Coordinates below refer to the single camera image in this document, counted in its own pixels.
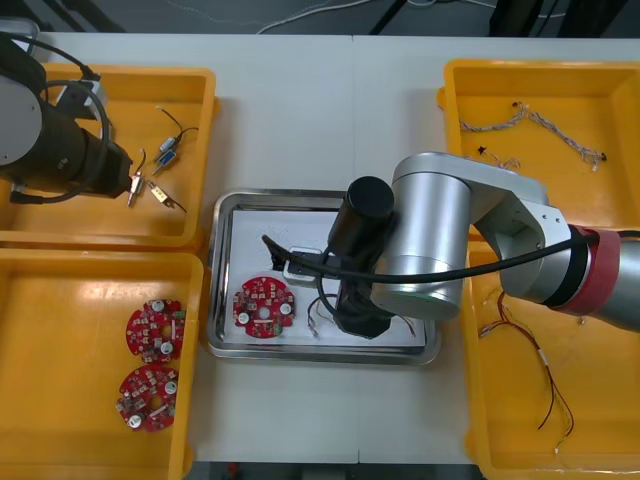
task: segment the table surface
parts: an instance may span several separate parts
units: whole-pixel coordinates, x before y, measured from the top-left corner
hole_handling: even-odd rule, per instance
[[[42,38],[87,63],[216,73],[222,109],[210,146],[205,224],[224,190],[345,189],[362,175],[390,181],[410,154],[444,151],[436,91],[454,58],[640,61],[637,40]],[[456,322],[445,330],[440,356],[419,368],[231,361],[200,349],[190,444],[202,461],[467,463],[463,362]]]

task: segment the yellow plastic tray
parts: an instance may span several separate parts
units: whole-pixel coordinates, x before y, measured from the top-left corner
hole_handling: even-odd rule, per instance
[[[640,64],[456,60],[445,69],[439,103],[449,153],[479,157],[484,146],[502,160],[516,157],[518,173],[548,189],[570,223],[605,228],[640,225]],[[460,131],[460,120],[504,123],[520,101],[578,143],[606,153],[596,172],[562,139],[530,120],[486,133]]]
[[[190,467],[187,423],[203,268],[186,253],[0,249],[0,478],[150,480]],[[133,432],[119,386],[143,365],[125,342],[151,298],[186,306],[176,416]]]
[[[472,242],[469,264],[496,260]],[[467,281],[461,315],[466,349],[471,431],[468,451],[491,480],[596,478],[608,472],[640,477],[640,337],[596,319],[584,325],[546,307],[506,297],[504,305],[526,324],[546,355],[554,380],[575,416],[566,429],[558,404],[547,424],[550,392],[533,346],[515,329],[500,327],[478,338],[478,329],[499,320],[498,274]]]
[[[185,134],[174,165],[153,177],[188,213],[161,205],[148,188],[133,208],[127,208],[126,193],[115,200],[79,196],[55,205],[12,205],[8,202],[10,185],[0,181],[0,245],[195,251],[202,238],[198,219],[215,111],[215,76],[205,69],[93,68],[102,75],[109,98],[106,107],[115,141],[133,160],[131,173],[144,148],[148,161],[144,173],[150,176],[158,147],[179,132],[156,105],[162,105],[185,128],[199,128]],[[49,80],[79,77],[77,67],[71,65],[49,64],[46,69]],[[52,89],[51,97],[56,98],[58,91]],[[99,122],[79,123],[98,134]]]

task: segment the metal tray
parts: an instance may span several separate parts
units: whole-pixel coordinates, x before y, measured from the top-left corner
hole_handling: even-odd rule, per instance
[[[229,306],[227,299],[235,291],[232,280],[232,244],[234,237],[234,213],[237,212],[297,212],[305,218],[314,220],[317,213],[335,214],[342,202],[344,192],[315,190],[236,190],[221,196],[214,207],[213,228],[211,234],[209,264],[212,271],[211,302],[207,319],[207,348],[210,353],[226,358],[262,358],[305,360],[333,363],[366,363],[388,365],[422,365],[432,361],[440,351],[442,335],[439,325],[432,321],[421,321],[416,325],[419,336],[424,335],[424,342],[419,338],[417,344],[391,343],[389,345],[376,342],[379,339],[366,341],[354,340],[353,345],[339,345],[344,338],[328,339],[324,342],[296,344],[295,341],[279,342],[258,341],[251,337],[242,341],[235,332],[225,335],[229,328]],[[330,228],[321,238],[325,239]],[[256,248],[256,239],[251,239],[251,251]],[[261,255],[266,259],[266,248],[260,245]],[[268,270],[268,261],[256,262],[256,275]]]

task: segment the robotic arm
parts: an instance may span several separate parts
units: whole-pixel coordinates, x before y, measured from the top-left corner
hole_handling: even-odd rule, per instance
[[[471,225],[501,261],[464,268]],[[373,177],[351,184],[320,258],[264,240],[289,268],[340,278],[329,311],[344,331],[373,338],[393,315],[455,318],[463,279],[492,271],[510,296],[640,331],[640,242],[623,241],[638,236],[567,224],[535,180],[421,153],[397,166],[392,188]],[[324,265],[328,253],[339,268]]]

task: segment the red circuit board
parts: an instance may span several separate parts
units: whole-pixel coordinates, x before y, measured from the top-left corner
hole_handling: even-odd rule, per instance
[[[233,296],[233,320],[247,335],[273,338],[293,325],[294,307],[293,293],[284,283],[272,277],[256,277]]]
[[[120,385],[116,409],[133,430],[158,432],[173,423],[176,414],[178,372],[160,365],[144,365]]]
[[[127,323],[127,345],[145,363],[165,363],[180,357],[185,315],[176,300],[149,300]]]

